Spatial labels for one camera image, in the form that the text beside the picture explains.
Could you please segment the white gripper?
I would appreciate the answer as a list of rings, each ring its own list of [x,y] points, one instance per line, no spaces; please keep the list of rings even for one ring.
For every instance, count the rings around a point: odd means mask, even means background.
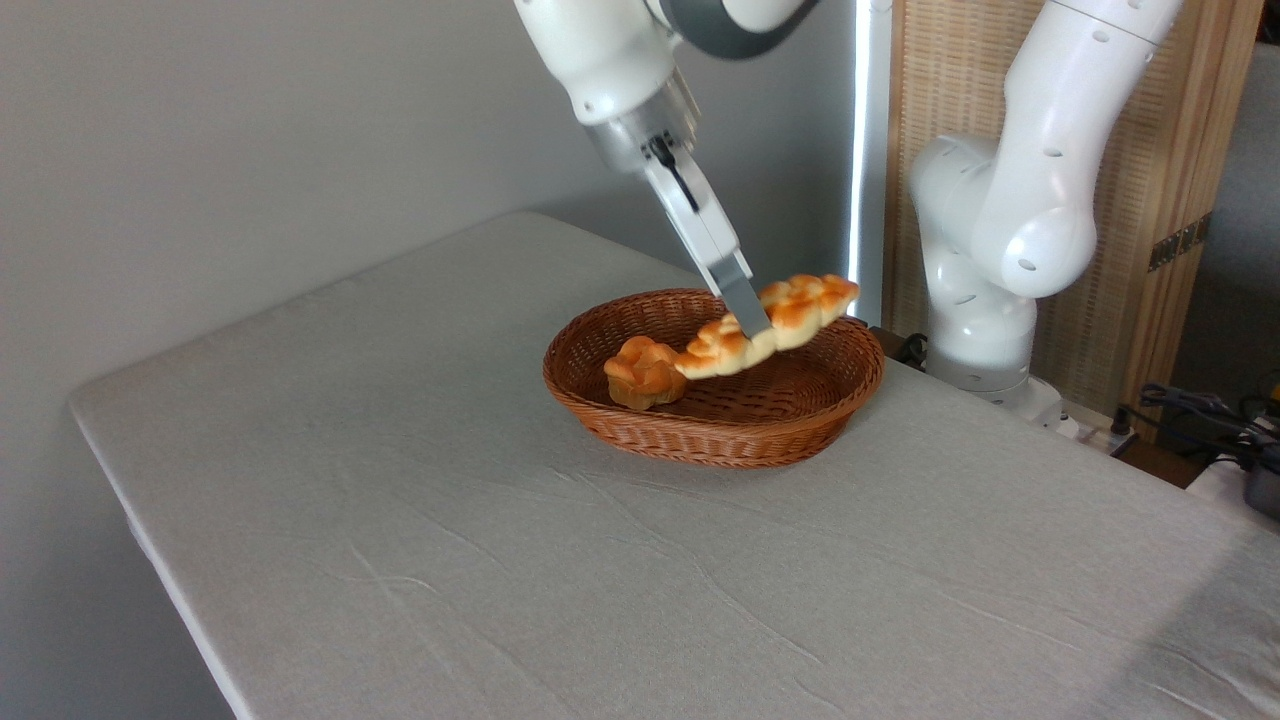
[[[673,140],[643,146],[645,177],[710,291],[755,340],[772,328],[751,284],[753,273],[716,192],[690,151]]]

